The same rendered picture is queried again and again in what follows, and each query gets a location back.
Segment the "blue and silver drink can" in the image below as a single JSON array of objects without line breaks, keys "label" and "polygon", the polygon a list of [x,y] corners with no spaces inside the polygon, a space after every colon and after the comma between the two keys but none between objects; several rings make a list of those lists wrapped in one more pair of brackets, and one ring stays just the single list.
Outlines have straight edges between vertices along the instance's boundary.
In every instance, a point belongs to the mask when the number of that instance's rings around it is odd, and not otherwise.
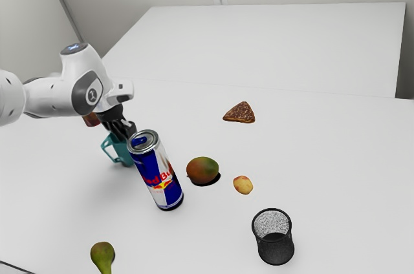
[{"label": "blue and silver drink can", "polygon": [[127,149],[157,207],[169,211],[180,206],[184,193],[158,133],[151,129],[134,133]]}]

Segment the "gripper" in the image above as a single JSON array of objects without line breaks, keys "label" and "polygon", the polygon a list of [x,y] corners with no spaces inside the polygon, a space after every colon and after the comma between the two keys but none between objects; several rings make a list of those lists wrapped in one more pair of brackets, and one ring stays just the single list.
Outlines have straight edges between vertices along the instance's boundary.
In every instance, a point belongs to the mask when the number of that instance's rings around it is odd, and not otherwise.
[{"label": "gripper", "polygon": [[105,125],[105,128],[114,134],[121,142],[128,140],[136,133],[136,125],[133,121],[127,121],[123,115],[122,104],[115,105],[109,110],[98,112],[97,118]]}]

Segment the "red green mango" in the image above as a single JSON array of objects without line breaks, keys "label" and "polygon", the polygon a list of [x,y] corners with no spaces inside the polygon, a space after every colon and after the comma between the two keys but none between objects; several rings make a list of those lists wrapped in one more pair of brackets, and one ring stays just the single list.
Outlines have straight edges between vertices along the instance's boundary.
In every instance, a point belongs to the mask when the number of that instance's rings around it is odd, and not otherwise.
[{"label": "red green mango", "polygon": [[218,176],[219,164],[209,157],[196,157],[187,164],[186,173],[194,184],[208,184]]}]

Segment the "small yellow red peach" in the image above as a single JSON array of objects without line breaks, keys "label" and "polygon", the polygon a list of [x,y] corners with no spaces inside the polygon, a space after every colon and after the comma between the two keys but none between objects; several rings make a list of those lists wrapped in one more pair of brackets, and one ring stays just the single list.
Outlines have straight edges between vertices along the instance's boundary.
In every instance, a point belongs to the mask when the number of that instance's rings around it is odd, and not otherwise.
[{"label": "small yellow red peach", "polygon": [[238,193],[248,195],[252,192],[254,186],[249,177],[245,175],[237,176],[233,179],[233,186]]}]

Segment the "teal faceted mug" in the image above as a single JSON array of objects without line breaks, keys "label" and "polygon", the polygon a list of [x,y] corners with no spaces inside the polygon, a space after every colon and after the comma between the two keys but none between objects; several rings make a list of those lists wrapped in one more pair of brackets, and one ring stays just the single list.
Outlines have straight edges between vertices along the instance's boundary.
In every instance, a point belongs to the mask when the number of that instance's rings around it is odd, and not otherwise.
[{"label": "teal faceted mug", "polygon": [[127,142],[119,140],[113,133],[108,134],[100,147],[113,163],[121,163],[124,167],[134,164],[127,149]]}]

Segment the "dark red brown fruit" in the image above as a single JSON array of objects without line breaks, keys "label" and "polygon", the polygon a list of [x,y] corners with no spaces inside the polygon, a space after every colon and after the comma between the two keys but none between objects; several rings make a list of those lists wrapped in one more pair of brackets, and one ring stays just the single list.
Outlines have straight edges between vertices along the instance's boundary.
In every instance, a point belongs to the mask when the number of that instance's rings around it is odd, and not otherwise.
[{"label": "dark red brown fruit", "polygon": [[101,124],[100,120],[98,119],[97,115],[94,112],[91,112],[88,115],[82,116],[82,119],[85,122],[86,126],[88,127],[95,127]]}]

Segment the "green pear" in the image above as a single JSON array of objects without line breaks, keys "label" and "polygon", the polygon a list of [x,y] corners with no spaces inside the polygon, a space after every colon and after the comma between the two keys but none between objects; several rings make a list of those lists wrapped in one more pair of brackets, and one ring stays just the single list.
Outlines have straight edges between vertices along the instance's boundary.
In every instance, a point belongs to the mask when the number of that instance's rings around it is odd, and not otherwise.
[{"label": "green pear", "polygon": [[90,250],[90,257],[101,274],[112,274],[115,251],[109,242],[95,243]]}]

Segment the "black mesh pen holder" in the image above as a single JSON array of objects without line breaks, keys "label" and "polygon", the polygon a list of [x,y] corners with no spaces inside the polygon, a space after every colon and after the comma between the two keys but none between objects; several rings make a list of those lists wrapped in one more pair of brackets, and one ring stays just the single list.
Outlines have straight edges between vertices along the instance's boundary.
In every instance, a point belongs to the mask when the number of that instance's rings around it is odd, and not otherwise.
[{"label": "black mesh pen holder", "polygon": [[294,256],[292,220],[286,212],[267,208],[252,219],[252,232],[260,258],[267,264],[280,266]]}]

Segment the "brown triangular pastry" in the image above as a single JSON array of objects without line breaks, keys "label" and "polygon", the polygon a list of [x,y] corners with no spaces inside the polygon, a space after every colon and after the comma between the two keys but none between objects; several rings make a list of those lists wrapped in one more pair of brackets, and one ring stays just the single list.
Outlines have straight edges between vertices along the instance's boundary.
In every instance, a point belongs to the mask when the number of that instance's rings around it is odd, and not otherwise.
[{"label": "brown triangular pastry", "polygon": [[223,116],[223,120],[238,123],[254,123],[256,117],[248,102],[242,101],[227,111]]}]

